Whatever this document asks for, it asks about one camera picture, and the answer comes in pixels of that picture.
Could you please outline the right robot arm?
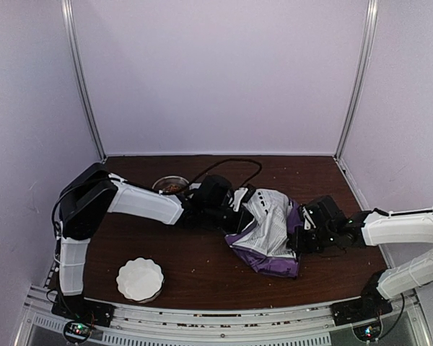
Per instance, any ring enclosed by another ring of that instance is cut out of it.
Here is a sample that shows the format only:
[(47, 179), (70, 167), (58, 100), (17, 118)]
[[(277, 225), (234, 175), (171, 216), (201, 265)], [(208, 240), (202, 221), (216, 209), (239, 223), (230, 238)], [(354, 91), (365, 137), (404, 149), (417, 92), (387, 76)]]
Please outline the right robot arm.
[[(433, 244), (433, 207), (403, 212), (378, 208), (346, 217), (330, 195), (297, 208), (300, 224), (288, 237), (297, 253), (321, 253), (327, 247), (374, 247), (381, 244)], [(368, 319), (390, 299), (433, 282), (433, 248), (398, 267), (376, 272), (351, 310)]]

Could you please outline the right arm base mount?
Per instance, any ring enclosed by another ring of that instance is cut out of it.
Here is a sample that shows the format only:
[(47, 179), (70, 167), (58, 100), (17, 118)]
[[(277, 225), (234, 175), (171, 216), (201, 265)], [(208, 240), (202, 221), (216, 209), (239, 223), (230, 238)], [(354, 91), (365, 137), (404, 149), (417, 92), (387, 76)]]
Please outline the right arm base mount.
[(331, 312), (336, 326), (376, 319), (392, 311), (393, 307), (389, 301), (370, 296), (333, 303), (331, 305)]

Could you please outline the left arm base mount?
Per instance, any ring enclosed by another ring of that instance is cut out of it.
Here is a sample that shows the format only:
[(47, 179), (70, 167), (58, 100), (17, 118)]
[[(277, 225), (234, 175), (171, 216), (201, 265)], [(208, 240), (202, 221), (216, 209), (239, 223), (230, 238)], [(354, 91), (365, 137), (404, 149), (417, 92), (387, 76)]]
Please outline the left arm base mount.
[(99, 327), (109, 327), (114, 312), (115, 307), (112, 304), (89, 300), (75, 303), (57, 302), (51, 308), (51, 313), (56, 316)]

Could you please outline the purple puppy food bag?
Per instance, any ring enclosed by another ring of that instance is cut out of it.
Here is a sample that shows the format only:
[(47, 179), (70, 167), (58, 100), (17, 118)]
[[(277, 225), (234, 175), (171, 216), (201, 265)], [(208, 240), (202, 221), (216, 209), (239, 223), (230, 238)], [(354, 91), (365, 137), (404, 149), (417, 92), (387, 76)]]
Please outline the purple puppy food bag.
[(257, 273), (296, 278), (300, 253), (289, 240), (304, 226), (299, 204), (282, 192), (257, 189), (240, 210), (253, 220), (240, 233), (226, 235), (227, 245)]

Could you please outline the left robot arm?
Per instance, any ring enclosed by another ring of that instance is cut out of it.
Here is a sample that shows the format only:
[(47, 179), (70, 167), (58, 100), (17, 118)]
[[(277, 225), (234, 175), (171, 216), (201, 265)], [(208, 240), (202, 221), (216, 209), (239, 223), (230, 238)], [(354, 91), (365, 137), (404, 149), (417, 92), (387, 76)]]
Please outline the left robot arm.
[(203, 172), (176, 191), (145, 187), (92, 164), (60, 193), (51, 214), (57, 241), (61, 308), (74, 320), (89, 314), (82, 299), (87, 247), (108, 213), (181, 228), (210, 226), (238, 233), (254, 222), (246, 203), (255, 188), (234, 189), (226, 178)]

